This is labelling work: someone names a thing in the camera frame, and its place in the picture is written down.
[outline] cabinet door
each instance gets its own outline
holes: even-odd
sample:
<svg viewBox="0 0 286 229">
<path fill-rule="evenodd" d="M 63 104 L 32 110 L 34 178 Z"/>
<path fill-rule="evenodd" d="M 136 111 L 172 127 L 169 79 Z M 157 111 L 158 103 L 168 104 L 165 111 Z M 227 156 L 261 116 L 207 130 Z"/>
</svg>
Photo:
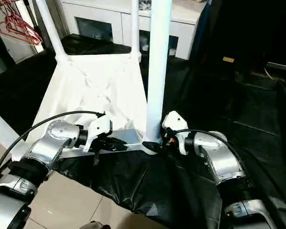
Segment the cabinet door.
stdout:
<svg viewBox="0 0 286 229">
<path fill-rule="evenodd" d="M 123 25 L 123 44 L 131 46 L 131 15 L 122 13 L 122 25 Z M 149 31 L 151 30 L 151 18 L 139 17 L 140 28 L 140 46 L 142 45 L 142 39 L 148 40 Z M 176 49 L 176 57 L 182 59 L 189 59 L 192 44 L 194 40 L 195 26 L 191 24 L 184 24 L 175 21 L 171 21 L 170 27 L 170 43 L 169 46 L 172 49 Z"/>
<path fill-rule="evenodd" d="M 70 33 L 123 44 L 121 13 L 63 3 Z"/>
</svg>

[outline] white fabric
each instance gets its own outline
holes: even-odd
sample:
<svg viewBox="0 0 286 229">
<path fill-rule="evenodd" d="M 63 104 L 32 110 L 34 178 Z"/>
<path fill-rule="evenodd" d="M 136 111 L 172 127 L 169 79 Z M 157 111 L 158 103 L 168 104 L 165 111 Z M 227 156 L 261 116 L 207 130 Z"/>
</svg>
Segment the white fabric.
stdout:
<svg viewBox="0 0 286 229">
<path fill-rule="evenodd" d="M 59 62 L 34 124 L 67 111 L 105 112 L 113 130 L 146 128 L 147 102 L 138 58 L 131 54 L 70 56 Z M 91 114 L 73 114 L 65 120 L 88 126 Z M 47 125 L 32 131 L 27 143 L 42 137 Z"/>
</svg>

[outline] black tarp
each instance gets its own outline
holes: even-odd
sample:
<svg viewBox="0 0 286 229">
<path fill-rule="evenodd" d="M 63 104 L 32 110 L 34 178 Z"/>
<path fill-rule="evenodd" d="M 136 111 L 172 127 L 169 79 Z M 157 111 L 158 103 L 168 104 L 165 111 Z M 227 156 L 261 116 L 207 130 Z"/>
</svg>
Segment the black tarp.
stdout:
<svg viewBox="0 0 286 229">
<path fill-rule="evenodd" d="M 286 207 L 276 201 L 286 200 L 286 85 L 256 76 L 218 76 L 201 69 L 188 70 L 186 76 L 184 71 L 173 72 L 166 79 L 164 112 L 178 111 L 190 128 L 224 133 L 265 194 L 263 200 L 279 228 L 286 228 Z M 186 92 L 183 86 L 176 89 L 178 78 L 184 79 Z M 92 165 L 93 157 L 65 159 L 56 170 L 169 228 L 180 228 L 180 224 L 218 227 L 220 196 L 203 160 L 193 153 L 108 154 L 100 156 L 98 167 Z"/>
<path fill-rule="evenodd" d="M 78 36 L 64 39 L 63 44 L 69 54 L 129 51 Z M 0 115 L 19 134 L 32 124 L 54 67 L 53 54 L 42 53 L 0 75 Z M 190 128 L 224 133 L 265 193 L 279 228 L 286 228 L 286 207 L 275 199 L 286 201 L 286 84 L 231 68 L 202 69 L 176 58 L 169 58 L 167 69 L 163 115 L 176 110 Z M 146 55 L 141 72 L 146 87 Z M 279 191 L 248 152 L 271 175 Z M 55 170 L 169 228 L 214 229 L 221 218 L 219 193 L 204 161 L 193 153 L 107 154 L 100 156 L 98 167 L 93 167 L 92 156 L 79 157 L 59 161 Z"/>
</svg>

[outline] white cabinet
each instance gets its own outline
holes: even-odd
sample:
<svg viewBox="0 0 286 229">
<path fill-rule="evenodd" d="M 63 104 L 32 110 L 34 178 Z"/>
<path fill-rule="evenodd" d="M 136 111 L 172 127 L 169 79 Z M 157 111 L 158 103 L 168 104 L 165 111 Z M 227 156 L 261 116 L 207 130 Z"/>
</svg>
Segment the white cabinet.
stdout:
<svg viewBox="0 0 286 229">
<path fill-rule="evenodd" d="M 63 10 L 70 33 L 91 37 L 93 34 L 98 36 L 99 31 L 103 33 L 105 40 L 109 40 L 111 36 L 114 43 L 123 44 L 120 12 L 69 3 L 63 3 Z"/>
<path fill-rule="evenodd" d="M 131 15 L 122 13 L 123 44 L 131 46 Z M 139 29 L 142 31 L 151 30 L 151 18 L 139 17 Z M 171 21 L 170 35 L 178 38 L 176 57 L 189 59 L 191 52 L 195 26 L 191 24 Z"/>
<path fill-rule="evenodd" d="M 70 33 L 131 46 L 131 0 L 61 1 Z M 195 24 L 204 6 L 193 0 L 173 0 L 169 45 L 176 57 L 189 58 Z M 148 39 L 150 10 L 139 11 L 139 17 L 140 36 Z"/>
</svg>

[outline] black plastic sheet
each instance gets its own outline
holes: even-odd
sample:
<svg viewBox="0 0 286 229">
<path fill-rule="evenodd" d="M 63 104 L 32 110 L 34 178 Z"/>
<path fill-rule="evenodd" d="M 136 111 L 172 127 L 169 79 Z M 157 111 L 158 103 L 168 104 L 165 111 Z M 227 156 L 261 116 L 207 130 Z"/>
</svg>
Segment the black plastic sheet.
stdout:
<svg viewBox="0 0 286 229">
<path fill-rule="evenodd" d="M 286 85 L 250 75 L 185 69 L 171 69 L 167 75 L 163 115 L 176 110 L 190 128 L 224 133 L 264 193 L 279 228 L 286 228 L 286 205 L 280 203 L 286 202 Z M 100 156 L 98 167 L 92 165 L 92 156 L 65 159 L 56 170 L 169 228 L 219 226 L 220 196 L 204 161 L 194 153 L 107 154 Z"/>
</svg>

